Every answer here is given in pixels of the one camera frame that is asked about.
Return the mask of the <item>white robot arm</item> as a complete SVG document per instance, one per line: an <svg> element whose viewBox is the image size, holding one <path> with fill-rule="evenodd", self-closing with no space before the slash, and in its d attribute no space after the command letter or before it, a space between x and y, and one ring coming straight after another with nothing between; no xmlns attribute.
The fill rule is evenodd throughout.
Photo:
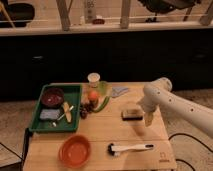
<svg viewBox="0 0 213 171"><path fill-rule="evenodd" d="M145 125L150 126L157 107L164 106L213 138L213 109L176 96L171 90L172 82L166 77L144 85L143 97L137 104L145 114Z"/></svg>

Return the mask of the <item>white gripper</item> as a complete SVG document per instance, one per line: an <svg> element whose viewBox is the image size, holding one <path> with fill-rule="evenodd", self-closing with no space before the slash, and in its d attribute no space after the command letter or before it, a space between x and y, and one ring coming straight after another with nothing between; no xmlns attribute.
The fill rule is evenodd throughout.
<svg viewBox="0 0 213 171"><path fill-rule="evenodd" d="M145 112L144 114L144 120L145 120L145 125L150 126L152 124L153 118L154 118L154 112L157 109L157 104L153 102L150 98L144 96L139 102L139 105L134 104L132 109L135 111L141 111L141 108Z"/></svg>

